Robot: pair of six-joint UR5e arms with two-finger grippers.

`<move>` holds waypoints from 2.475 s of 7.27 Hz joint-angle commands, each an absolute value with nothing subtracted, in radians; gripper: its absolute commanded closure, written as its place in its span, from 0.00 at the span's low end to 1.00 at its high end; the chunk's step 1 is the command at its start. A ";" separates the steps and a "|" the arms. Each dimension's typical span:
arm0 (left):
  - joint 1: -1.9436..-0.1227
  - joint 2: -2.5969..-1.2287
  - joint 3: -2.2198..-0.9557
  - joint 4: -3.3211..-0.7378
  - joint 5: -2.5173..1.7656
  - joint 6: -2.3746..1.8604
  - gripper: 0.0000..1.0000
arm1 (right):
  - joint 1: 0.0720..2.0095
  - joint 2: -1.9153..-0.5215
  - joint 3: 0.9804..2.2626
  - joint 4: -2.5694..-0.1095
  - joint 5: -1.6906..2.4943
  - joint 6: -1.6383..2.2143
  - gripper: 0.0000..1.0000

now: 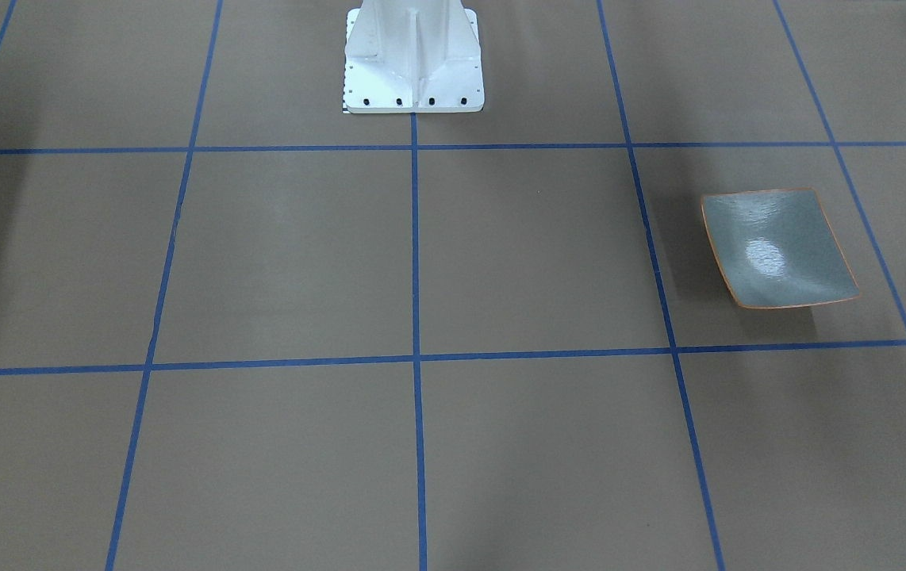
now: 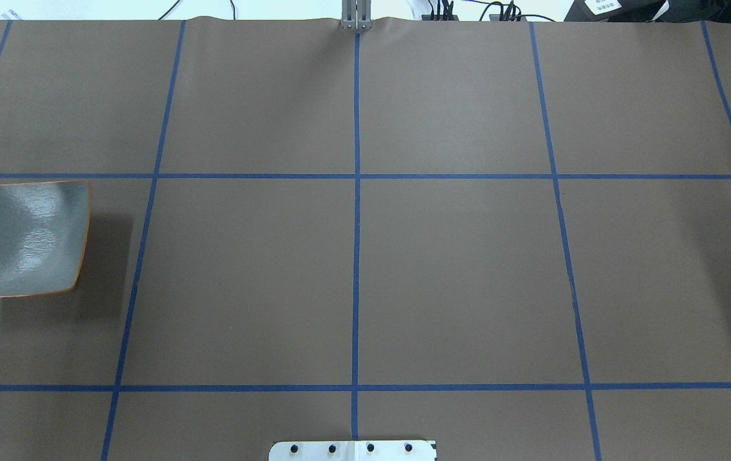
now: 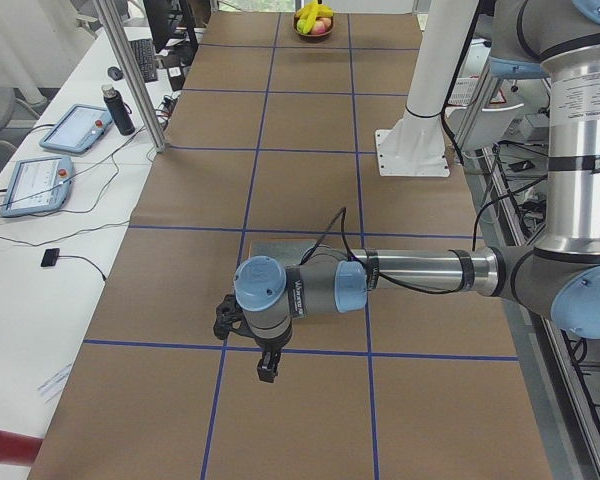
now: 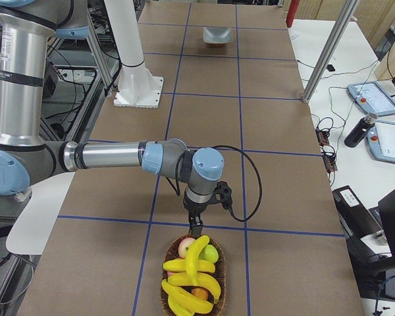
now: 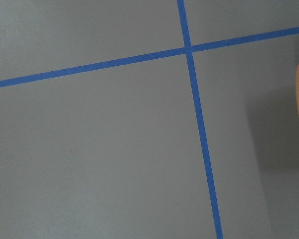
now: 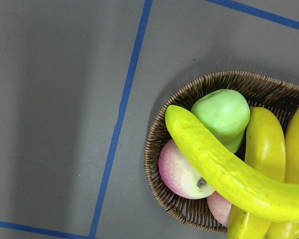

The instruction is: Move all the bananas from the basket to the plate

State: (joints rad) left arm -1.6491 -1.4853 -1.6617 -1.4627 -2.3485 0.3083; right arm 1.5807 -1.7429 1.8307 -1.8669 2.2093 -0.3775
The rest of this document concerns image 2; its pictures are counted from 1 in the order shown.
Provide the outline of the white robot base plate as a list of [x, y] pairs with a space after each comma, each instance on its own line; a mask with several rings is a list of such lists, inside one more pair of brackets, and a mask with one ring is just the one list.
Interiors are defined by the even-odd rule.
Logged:
[[425, 440], [281, 441], [269, 460], [437, 460], [436, 443]]

